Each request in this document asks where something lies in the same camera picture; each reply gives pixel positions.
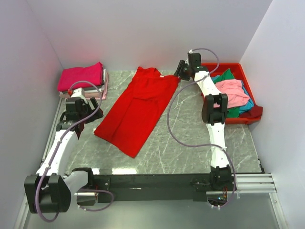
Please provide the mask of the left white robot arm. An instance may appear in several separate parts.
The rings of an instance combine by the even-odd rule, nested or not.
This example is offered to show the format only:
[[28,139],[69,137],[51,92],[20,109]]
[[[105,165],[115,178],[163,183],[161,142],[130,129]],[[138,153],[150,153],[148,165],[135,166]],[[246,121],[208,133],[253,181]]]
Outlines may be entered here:
[[94,189],[91,168],[76,168],[67,178],[63,176],[85,124],[103,117],[100,105],[93,97],[89,101],[79,96],[66,100],[66,110],[60,116],[55,139],[45,161],[34,175],[27,176],[24,181],[31,213],[66,212],[74,193],[79,189],[85,192]]

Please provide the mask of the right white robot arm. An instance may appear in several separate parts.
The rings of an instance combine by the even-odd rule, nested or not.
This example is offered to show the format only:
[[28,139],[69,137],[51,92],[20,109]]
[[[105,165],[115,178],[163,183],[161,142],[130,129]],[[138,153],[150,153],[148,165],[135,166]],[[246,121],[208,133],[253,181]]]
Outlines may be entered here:
[[211,172],[207,185],[214,190],[222,190],[234,180],[231,161],[225,153],[224,126],[228,96],[217,89],[210,73],[207,67],[201,64],[201,55],[196,50],[190,50],[187,60],[179,62],[174,75],[186,81],[192,78],[204,96],[202,120],[208,129],[212,152]]

